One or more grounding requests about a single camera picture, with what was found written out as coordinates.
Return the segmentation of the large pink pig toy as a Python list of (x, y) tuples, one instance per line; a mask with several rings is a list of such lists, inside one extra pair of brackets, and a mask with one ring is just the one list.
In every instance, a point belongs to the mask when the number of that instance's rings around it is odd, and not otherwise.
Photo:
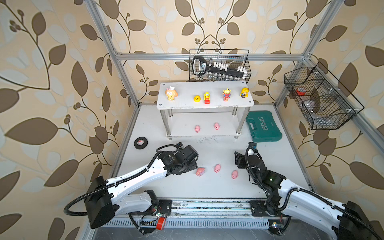
[(201, 177), (205, 173), (205, 168), (198, 168), (196, 171), (196, 175)]

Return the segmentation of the yellow rubber duck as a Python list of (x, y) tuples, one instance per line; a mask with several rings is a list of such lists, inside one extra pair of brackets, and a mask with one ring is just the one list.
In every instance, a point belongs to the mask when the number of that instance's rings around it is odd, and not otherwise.
[(200, 101), (201, 101), (201, 97), (200, 97), (199, 95), (196, 95), (196, 96), (194, 97), (194, 101), (195, 101), (196, 103), (200, 102)]

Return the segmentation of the orange cat toy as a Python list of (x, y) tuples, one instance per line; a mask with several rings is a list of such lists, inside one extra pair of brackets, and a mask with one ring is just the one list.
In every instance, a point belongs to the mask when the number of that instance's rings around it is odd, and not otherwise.
[(175, 87), (173, 86), (170, 86), (169, 88), (167, 88), (165, 93), (168, 98), (168, 101), (171, 101), (171, 102), (174, 101), (176, 97), (178, 97), (178, 93), (175, 90)]

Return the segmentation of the yellow red toy car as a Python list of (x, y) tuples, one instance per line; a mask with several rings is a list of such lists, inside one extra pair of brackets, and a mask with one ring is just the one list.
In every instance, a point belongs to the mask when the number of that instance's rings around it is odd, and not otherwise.
[(206, 105), (209, 105), (210, 104), (210, 93), (209, 92), (205, 92), (204, 93), (204, 103)]

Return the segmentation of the yellow bear toy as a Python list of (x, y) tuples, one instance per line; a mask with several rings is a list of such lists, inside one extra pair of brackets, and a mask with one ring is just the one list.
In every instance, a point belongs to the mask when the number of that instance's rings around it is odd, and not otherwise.
[(243, 88), (241, 90), (241, 98), (247, 98), (249, 96), (249, 88)]

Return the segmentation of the alien figure toy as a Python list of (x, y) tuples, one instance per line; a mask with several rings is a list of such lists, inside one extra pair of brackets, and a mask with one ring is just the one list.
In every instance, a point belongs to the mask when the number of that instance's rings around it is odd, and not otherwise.
[(226, 88), (225, 90), (223, 90), (223, 100), (224, 102), (227, 102), (231, 97), (231, 90), (229, 90), (228, 88)]

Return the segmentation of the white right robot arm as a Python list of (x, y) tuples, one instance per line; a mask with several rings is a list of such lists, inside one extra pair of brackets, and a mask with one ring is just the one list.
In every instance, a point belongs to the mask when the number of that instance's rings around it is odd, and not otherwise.
[(238, 152), (234, 155), (235, 165), (245, 169), (250, 182), (264, 192), (265, 212), (270, 215), (298, 219), (327, 233), (334, 240), (381, 239), (358, 204), (327, 199), (268, 170), (255, 149), (251, 155)]

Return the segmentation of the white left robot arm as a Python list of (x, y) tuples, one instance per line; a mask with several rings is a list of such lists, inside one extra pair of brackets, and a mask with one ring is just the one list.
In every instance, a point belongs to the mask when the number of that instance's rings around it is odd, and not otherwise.
[(158, 148), (148, 165), (128, 174), (108, 180), (103, 177), (94, 179), (84, 199), (91, 229), (107, 224), (116, 215), (154, 209), (158, 204), (154, 191), (134, 192), (153, 181), (198, 168), (199, 154), (191, 145), (183, 147), (178, 143), (173, 147), (174, 151), (167, 151), (164, 146)]

